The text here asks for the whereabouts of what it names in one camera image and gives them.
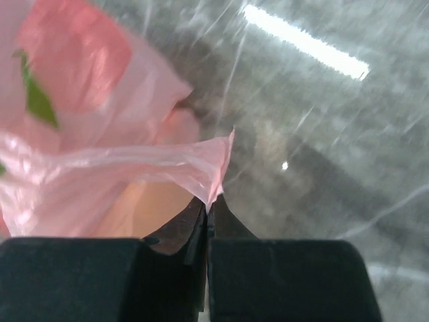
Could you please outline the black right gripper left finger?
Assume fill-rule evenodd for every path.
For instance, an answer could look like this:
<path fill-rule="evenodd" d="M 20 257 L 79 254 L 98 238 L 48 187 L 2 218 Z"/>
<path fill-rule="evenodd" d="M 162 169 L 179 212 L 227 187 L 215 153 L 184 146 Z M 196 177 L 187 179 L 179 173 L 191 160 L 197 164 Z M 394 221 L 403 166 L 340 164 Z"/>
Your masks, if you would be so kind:
<path fill-rule="evenodd" d="M 1 244 L 2 321 L 197 321 L 204 289 L 198 199 L 145 238 L 14 237 Z"/>

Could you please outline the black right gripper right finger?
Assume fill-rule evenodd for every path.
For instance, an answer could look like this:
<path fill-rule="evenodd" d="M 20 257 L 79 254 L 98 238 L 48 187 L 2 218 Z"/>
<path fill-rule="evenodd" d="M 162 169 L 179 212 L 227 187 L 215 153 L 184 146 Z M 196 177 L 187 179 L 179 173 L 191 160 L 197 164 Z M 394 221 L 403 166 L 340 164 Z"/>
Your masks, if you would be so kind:
<path fill-rule="evenodd" d="M 364 260 L 344 240 L 259 239 L 219 197 L 208 214 L 212 321 L 381 321 Z"/>

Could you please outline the pink plastic bag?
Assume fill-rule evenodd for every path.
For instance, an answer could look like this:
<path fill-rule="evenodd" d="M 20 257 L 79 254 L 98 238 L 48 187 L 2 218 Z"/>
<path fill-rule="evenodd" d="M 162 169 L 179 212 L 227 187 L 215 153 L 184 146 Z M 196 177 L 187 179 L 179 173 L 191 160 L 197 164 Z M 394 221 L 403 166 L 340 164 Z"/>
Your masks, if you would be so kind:
<path fill-rule="evenodd" d="M 191 87 L 86 1 L 1 2 L 1 234 L 145 236 L 223 192 Z"/>

